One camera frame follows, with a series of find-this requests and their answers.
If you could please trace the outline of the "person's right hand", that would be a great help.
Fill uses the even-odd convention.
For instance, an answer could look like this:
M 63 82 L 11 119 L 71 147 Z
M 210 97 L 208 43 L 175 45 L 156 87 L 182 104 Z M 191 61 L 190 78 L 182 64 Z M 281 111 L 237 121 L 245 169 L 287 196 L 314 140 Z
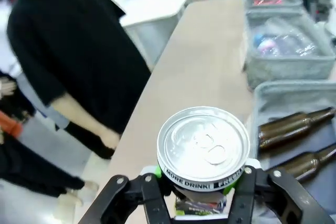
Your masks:
M 120 142 L 120 135 L 114 132 L 111 129 L 104 129 L 102 132 L 99 134 L 99 137 L 101 138 L 103 144 L 110 148 L 115 150 Z

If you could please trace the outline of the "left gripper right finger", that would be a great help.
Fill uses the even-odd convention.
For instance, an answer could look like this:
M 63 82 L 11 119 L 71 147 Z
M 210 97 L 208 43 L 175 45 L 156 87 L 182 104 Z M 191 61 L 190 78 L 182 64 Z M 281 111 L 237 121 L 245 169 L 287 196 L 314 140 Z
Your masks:
M 330 215 L 285 170 L 267 173 L 249 158 L 236 184 L 230 208 L 231 223 L 252 223 L 255 200 L 261 201 L 281 223 L 334 223 Z

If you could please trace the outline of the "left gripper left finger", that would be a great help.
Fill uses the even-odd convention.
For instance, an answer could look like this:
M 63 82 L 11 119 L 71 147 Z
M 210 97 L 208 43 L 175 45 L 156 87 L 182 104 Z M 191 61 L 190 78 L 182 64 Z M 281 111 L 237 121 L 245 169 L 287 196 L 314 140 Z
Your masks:
M 111 177 L 79 223 L 126 223 L 138 206 L 144 207 L 147 223 L 171 223 L 164 200 L 171 186 L 157 171 L 157 166 L 147 166 L 132 180 L 125 175 Z

